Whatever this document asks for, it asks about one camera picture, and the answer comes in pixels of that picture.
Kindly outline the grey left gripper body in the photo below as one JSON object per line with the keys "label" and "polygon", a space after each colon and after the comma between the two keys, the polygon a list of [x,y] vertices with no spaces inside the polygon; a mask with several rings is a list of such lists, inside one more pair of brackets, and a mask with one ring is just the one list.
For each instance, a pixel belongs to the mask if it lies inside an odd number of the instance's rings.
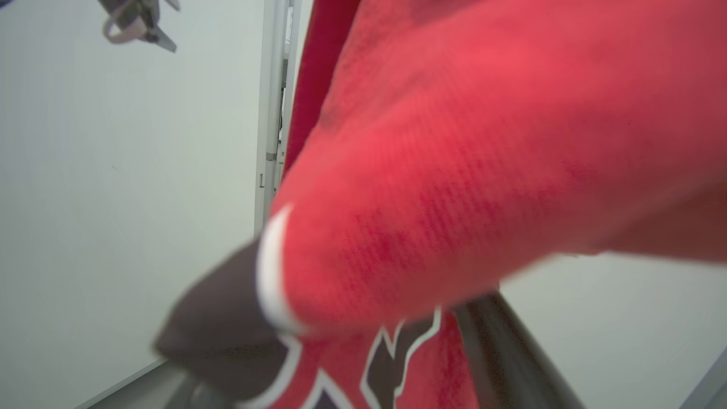
{"label": "grey left gripper body", "polygon": [[111,44],[149,43],[149,28],[159,26],[159,1],[99,1],[107,13],[102,34]]}

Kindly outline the dark grey pointed right gripper left finger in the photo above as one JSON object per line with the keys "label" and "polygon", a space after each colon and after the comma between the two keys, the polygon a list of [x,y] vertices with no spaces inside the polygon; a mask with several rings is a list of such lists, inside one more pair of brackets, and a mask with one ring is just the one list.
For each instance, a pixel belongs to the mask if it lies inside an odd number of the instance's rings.
{"label": "dark grey pointed right gripper left finger", "polygon": [[164,31],[161,30],[161,28],[159,28],[159,26],[149,28],[149,43],[155,44],[171,53],[175,53],[177,51],[177,45],[171,38],[169,38],[169,36],[167,36],[166,33],[164,33]]}

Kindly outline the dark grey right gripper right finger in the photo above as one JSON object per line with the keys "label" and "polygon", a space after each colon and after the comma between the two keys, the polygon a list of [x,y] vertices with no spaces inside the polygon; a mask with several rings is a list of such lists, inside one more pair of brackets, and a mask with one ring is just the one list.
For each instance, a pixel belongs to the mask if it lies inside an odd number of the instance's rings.
{"label": "dark grey right gripper right finger", "polygon": [[500,292],[455,308],[480,408],[583,408]]}

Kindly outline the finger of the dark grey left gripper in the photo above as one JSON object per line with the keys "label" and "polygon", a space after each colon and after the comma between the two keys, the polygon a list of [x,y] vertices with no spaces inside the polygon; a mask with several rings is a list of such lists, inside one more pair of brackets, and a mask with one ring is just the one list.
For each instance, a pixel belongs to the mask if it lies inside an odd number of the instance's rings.
{"label": "finger of the dark grey left gripper", "polygon": [[219,385],[191,374],[182,382],[166,403],[166,408],[236,408],[237,400]]}

